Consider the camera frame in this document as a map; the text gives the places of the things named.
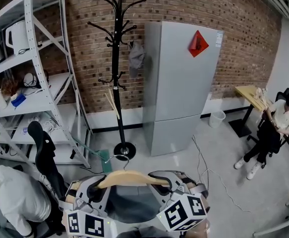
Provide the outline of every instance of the handle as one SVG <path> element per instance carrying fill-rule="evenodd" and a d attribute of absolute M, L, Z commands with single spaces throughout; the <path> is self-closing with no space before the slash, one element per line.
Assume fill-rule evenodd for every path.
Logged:
<path fill-rule="evenodd" d="M 13 45 L 11 43 L 9 43 L 9 37 L 10 37 L 10 33 L 11 33 L 11 28 L 12 26 L 8 27 L 5 31 L 5 44 L 10 47 L 13 48 Z"/>

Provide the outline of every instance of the trash can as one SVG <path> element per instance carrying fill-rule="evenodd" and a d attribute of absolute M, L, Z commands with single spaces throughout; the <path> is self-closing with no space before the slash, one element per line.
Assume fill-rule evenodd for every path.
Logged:
<path fill-rule="evenodd" d="M 208 124 L 211 128 L 218 128 L 225 118 L 226 114 L 222 110 L 211 113 Z"/>

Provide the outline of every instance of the white shirt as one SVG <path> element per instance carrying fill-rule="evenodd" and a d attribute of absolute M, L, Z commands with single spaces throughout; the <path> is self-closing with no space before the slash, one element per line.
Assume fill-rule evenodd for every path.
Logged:
<path fill-rule="evenodd" d="M 51 202 L 40 183 L 26 173 L 0 166 L 0 210 L 24 237 L 32 234 L 27 222 L 43 222 Z"/>
<path fill-rule="evenodd" d="M 271 112 L 275 112 L 273 120 L 280 129 L 289 129 L 289 111 L 285 112 L 285 100 L 278 100 L 269 107 Z"/>

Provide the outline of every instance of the brick wall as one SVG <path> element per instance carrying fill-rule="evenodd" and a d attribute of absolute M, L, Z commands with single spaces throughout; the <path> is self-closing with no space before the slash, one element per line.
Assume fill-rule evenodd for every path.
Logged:
<path fill-rule="evenodd" d="M 0 7 L 6 1 L 0 0 Z M 134 1 L 123 0 L 124 5 Z M 66 10 L 72 59 L 86 111 L 111 110 L 105 97 L 107 85 L 98 82 L 99 77 L 111 76 L 111 48 L 107 47 L 105 33 L 86 23 L 94 22 L 112 32 L 113 9 L 104 0 L 67 0 Z M 59 34 L 57 15 L 56 6 L 37 13 L 54 36 Z M 233 88 L 237 85 L 266 86 L 281 32 L 281 16 L 264 0 L 147 0 L 130 8 L 124 18 L 130 20 L 130 25 L 138 26 L 124 36 L 124 41 L 143 43 L 144 23 L 149 20 L 176 21 L 223 30 L 225 34 L 212 83 L 212 98 L 234 97 Z M 41 52 L 43 64 L 50 74 L 66 70 L 65 60 L 56 47 Z M 142 71 L 136 78 L 129 78 L 128 49 L 123 45 L 119 69 L 126 71 L 121 77 L 121 84 L 127 87 L 127 91 L 120 92 L 122 108 L 141 107 Z M 72 91 L 68 91 L 62 102 L 72 100 Z"/>

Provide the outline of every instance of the concrete floor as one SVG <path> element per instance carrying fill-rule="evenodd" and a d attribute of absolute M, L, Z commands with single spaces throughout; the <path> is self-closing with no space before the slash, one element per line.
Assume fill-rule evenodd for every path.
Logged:
<path fill-rule="evenodd" d="M 240 159 L 253 145 L 239 138 L 232 130 L 228 121 L 242 118 L 244 112 L 235 112 L 227 118 L 219 128 L 208 126 L 208 118 L 201 119 L 196 128 L 195 136 L 209 169 L 222 177 L 227 186 L 229 195 L 244 212 L 235 206 L 227 196 L 220 178 L 210 172 L 208 202 L 211 210 L 208 214 L 210 221 L 209 238 L 249 238 L 255 231 L 261 231 L 283 222 L 289 210 L 285 203 L 289 200 L 289 146 L 284 145 L 277 155 L 267 158 L 265 169 L 259 170 L 252 181 L 246 179 L 246 174 L 255 163 L 251 160 L 240 170 L 235 170 L 233 164 Z M 252 131 L 256 131 L 258 114 L 253 112 L 248 121 Z M 199 180 L 197 171 L 198 150 L 191 141 L 184 151 L 157 157 L 150 157 L 145 144 L 143 130 L 129 129 L 125 131 L 125 138 L 132 142 L 136 148 L 136 156 L 130 161 L 126 170 L 137 170 L 145 174 L 156 170 L 179 170 L 186 172 L 195 180 Z M 119 143 L 117 131 L 97 133 L 92 140 L 92 148 L 109 149 L 113 152 Z M 97 157 L 91 157 L 92 171 L 101 172 L 101 162 Z M 12 165 L 14 162 L 2 161 L 1 164 Z M 125 162 L 113 159 L 113 170 L 123 168 Z M 79 166 L 60 165 L 59 172 L 66 182 L 92 175 Z M 201 159 L 199 171 L 203 173 L 206 167 Z M 289 230 L 262 236 L 289 237 Z"/>

